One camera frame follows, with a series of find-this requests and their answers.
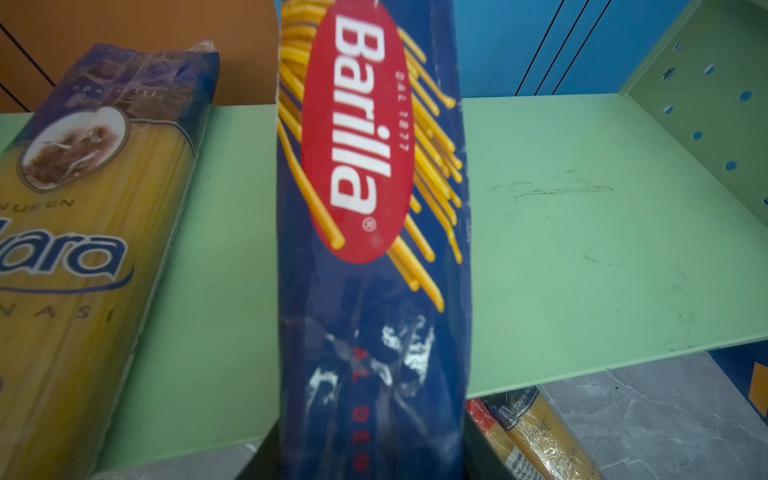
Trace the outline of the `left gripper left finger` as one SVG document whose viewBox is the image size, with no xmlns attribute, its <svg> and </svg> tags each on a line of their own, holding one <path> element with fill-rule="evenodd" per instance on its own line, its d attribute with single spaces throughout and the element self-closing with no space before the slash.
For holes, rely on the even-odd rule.
<svg viewBox="0 0 768 480">
<path fill-rule="evenodd" d="M 280 480 L 281 453 L 279 425 L 275 423 L 237 480 Z"/>
</svg>

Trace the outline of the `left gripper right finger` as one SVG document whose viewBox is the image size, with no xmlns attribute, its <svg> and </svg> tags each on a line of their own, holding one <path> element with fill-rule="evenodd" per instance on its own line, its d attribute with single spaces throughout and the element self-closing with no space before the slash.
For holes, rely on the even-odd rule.
<svg viewBox="0 0 768 480">
<path fill-rule="evenodd" d="M 464 414 L 464 480 L 513 480 L 469 413 Z"/>
</svg>

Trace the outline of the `blue Barilla spaghetti box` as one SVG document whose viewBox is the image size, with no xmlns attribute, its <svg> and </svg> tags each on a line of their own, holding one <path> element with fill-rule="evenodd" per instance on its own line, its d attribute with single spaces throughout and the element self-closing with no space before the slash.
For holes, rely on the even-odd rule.
<svg viewBox="0 0 768 480">
<path fill-rule="evenodd" d="M 449 1 L 285 1 L 284 479 L 459 479 L 471 210 Z"/>
</svg>

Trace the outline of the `Ankara spaghetti bag blue yellow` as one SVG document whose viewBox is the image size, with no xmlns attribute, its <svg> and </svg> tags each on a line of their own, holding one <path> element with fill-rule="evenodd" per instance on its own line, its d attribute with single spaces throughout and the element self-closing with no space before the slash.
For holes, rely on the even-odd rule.
<svg viewBox="0 0 768 480">
<path fill-rule="evenodd" d="M 1 154 L 1 475 L 95 469 L 182 215 L 214 45 L 97 44 Z"/>
</svg>

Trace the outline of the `red spaghetti bag white label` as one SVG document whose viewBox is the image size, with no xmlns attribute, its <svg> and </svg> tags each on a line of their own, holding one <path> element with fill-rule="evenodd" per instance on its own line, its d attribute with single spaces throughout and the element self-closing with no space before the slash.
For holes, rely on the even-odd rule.
<svg viewBox="0 0 768 480">
<path fill-rule="evenodd" d="M 496 421 L 481 400 L 469 400 L 466 404 L 466 409 L 490 445 L 497 460 L 504 466 L 512 479 L 541 478 L 535 467 L 514 444 L 511 437 Z"/>
</svg>

